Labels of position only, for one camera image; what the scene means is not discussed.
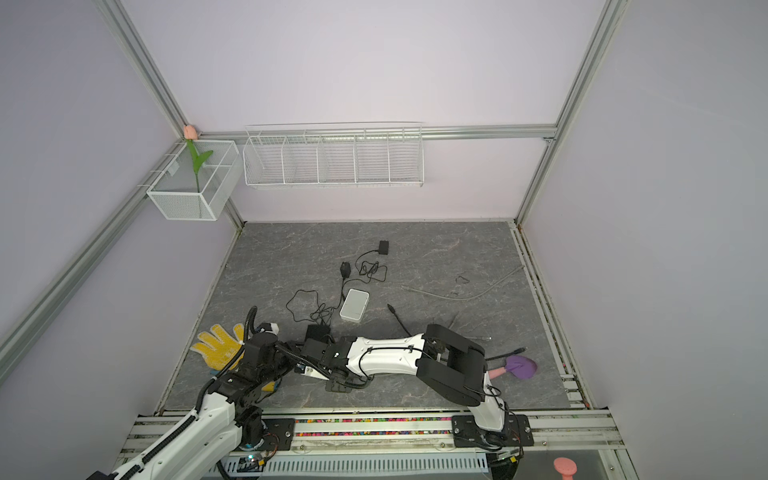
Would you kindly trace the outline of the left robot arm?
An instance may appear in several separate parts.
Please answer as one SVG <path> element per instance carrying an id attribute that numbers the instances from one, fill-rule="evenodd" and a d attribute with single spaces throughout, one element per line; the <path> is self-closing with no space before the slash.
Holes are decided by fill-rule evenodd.
<path id="1" fill-rule="evenodd" d="M 200 479 L 237 447 L 256 447 L 264 437 L 263 388 L 290 373 L 296 359 L 278 339 L 274 323 L 255 324 L 257 307 L 244 323 L 234 357 L 199 391 L 194 407 L 131 461 L 92 479 Z"/>

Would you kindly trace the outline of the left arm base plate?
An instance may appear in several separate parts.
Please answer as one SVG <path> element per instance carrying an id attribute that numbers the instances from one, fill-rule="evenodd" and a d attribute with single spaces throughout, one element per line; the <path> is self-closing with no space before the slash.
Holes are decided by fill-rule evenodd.
<path id="1" fill-rule="evenodd" d="M 243 451 L 288 451 L 294 437 L 294 418 L 259 418 L 242 427 Z"/>

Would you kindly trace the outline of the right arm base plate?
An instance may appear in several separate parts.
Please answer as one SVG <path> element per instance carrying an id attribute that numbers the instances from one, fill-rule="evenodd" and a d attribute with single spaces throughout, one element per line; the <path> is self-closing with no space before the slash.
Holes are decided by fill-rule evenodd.
<path id="1" fill-rule="evenodd" d="M 451 418 L 451 433 L 458 448 L 527 448 L 535 443 L 528 417 L 510 413 L 505 415 L 500 432 L 481 429 L 472 415 L 454 415 Z"/>

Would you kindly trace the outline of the black network switch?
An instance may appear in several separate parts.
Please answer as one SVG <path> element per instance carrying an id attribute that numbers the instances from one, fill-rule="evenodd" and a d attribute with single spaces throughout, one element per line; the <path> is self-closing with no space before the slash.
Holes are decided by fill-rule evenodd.
<path id="1" fill-rule="evenodd" d="M 308 325 L 305 332 L 305 341 L 314 340 L 322 343 L 333 342 L 331 329 L 328 325 Z"/>

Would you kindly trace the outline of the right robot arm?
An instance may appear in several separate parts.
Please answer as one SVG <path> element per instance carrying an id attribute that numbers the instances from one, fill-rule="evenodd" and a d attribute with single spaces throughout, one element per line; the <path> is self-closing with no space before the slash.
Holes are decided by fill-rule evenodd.
<path id="1" fill-rule="evenodd" d="M 520 443 L 513 439 L 513 415 L 492 385 L 484 349 L 439 324 L 395 339 L 349 336 L 332 342 L 308 335 L 294 370 L 324 380 L 337 393 L 363 389 L 378 375 L 414 376 L 469 409 L 471 426 L 459 426 L 454 433 L 462 446 L 498 451 Z"/>

